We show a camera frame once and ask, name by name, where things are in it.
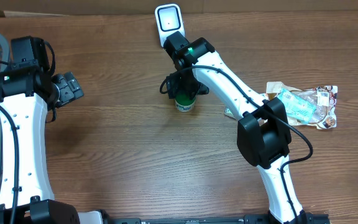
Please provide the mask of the green lid jar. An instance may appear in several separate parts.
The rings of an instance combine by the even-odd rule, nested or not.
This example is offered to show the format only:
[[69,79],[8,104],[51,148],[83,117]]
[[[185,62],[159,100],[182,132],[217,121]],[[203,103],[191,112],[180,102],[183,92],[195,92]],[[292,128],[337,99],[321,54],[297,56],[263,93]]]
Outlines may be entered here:
[[175,97],[175,106],[181,112],[189,112],[194,108],[196,98],[190,98],[185,93],[178,93]]

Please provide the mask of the blue Kleenex tissue pack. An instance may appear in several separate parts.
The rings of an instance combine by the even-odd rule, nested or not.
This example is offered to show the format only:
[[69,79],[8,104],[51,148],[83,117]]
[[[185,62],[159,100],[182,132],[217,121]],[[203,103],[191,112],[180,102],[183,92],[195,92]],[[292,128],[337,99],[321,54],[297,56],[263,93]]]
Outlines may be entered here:
[[236,114],[233,113],[228,107],[225,107],[224,115],[227,116],[227,117],[230,117],[232,119],[236,119]]

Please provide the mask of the teal tissue pack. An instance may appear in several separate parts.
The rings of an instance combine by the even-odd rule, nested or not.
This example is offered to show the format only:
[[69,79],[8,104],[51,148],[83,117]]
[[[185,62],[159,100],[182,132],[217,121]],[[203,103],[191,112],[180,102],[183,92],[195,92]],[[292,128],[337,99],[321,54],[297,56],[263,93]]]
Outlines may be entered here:
[[277,95],[277,98],[284,104],[288,116],[304,124],[309,123],[312,119],[313,113],[316,110],[314,104],[294,95],[286,89],[282,89]]

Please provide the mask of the beige plastic pouch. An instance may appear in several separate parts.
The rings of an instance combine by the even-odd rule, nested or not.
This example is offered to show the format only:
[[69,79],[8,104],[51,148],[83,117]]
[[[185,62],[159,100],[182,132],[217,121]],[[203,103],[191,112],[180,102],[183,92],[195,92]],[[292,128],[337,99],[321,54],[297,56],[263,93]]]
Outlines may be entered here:
[[294,95],[309,101],[316,107],[313,117],[309,123],[304,124],[295,118],[287,115],[288,123],[291,126],[314,126],[317,129],[331,129],[337,126],[335,115],[338,88],[336,85],[317,86],[309,89],[298,89],[287,86],[282,82],[267,82],[265,95],[272,100],[282,89],[292,92]]

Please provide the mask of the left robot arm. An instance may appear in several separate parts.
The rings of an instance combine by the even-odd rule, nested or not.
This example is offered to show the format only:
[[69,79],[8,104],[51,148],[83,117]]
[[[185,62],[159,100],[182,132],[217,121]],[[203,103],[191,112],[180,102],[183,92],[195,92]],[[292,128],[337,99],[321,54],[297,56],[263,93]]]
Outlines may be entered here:
[[84,93],[74,74],[55,73],[52,46],[38,37],[11,41],[13,62],[0,72],[2,186],[0,223],[108,223],[104,210],[78,212],[58,202],[49,182],[45,125]]

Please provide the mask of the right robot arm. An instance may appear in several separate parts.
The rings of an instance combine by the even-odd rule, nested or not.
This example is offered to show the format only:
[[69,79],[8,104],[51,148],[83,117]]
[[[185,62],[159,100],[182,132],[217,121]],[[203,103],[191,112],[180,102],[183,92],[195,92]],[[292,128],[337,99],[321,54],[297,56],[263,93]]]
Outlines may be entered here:
[[258,168],[264,183],[271,223],[302,223],[305,215],[291,180],[291,132],[285,105],[278,98],[265,99],[248,87],[223,62],[204,38],[189,42],[179,31],[161,39],[173,60],[179,87],[191,97],[198,87],[209,88],[237,120],[237,147],[243,158]]

